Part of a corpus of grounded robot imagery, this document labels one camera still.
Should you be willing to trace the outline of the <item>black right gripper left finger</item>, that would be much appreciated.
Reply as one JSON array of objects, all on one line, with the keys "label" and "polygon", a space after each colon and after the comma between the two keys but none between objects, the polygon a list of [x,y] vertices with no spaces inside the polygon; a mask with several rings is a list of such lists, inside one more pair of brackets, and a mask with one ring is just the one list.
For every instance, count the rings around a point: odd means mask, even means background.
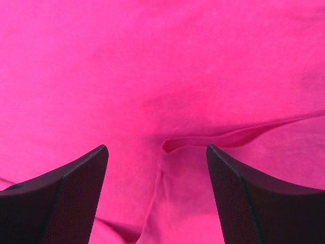
[{"label": "black right gripper left finger", "polygon": [[1,191],[1,243],[89,243],[109,153],[77,160]]}]

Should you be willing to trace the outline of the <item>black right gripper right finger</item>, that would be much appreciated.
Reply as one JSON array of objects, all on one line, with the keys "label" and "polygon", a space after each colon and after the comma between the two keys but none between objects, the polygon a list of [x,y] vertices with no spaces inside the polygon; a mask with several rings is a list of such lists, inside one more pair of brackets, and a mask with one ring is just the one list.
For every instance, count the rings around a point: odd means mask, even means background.
[{"label": "black right gripper right finger", "polygon": [[225,243],[324,243],[324,190],[272,177],[212,144],[206,156]]}]

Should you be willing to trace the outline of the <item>pink t-shirt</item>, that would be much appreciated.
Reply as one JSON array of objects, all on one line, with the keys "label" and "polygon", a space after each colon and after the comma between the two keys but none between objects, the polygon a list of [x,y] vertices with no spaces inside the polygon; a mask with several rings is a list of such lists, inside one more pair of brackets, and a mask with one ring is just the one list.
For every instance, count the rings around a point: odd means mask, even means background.
[{"label": "pink t-shirt", "polygon": [[324,188],[324,1],[1,1],[1,188],[104,144],[91,243],[223,243],[214,144]]}]

